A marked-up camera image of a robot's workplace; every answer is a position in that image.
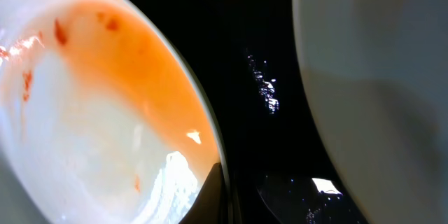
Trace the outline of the light green plate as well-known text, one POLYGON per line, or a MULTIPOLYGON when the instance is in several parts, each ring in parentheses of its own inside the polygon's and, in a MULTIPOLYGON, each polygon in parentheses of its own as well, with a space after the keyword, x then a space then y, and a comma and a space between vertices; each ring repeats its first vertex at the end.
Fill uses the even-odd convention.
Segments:
POLYGON ((292 0, 319 136, 371 223, 447 222, 447 0, 292 0))
POLYGON ((129 0, 1 0, 1 222, 180 223, 223 147, 129 0))

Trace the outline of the light green plate front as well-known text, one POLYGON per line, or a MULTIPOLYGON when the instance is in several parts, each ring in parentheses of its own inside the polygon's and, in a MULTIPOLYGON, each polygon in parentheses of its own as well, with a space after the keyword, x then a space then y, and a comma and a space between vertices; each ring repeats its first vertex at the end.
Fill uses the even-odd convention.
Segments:
POLYGON ((1 0, 1 222, 180 223, 223 147, 129 0, 1 0))

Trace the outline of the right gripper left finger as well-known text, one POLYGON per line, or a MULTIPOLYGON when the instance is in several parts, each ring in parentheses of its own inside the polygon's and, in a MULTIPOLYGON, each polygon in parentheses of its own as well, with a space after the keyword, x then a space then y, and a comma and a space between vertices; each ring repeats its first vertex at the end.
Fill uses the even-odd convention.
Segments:
POLYGON ((222 165, 216 163, 192 207, 179 224, 229 224, 228 207, 222 165))

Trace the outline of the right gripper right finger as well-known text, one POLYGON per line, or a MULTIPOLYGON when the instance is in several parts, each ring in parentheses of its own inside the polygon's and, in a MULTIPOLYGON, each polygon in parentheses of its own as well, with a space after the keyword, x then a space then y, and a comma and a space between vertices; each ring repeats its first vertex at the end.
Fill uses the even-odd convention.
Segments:
POLYGON ((262 202, 280 223, 366 223, 347 190, 336 181, 265 174, 256 188, 262 202))

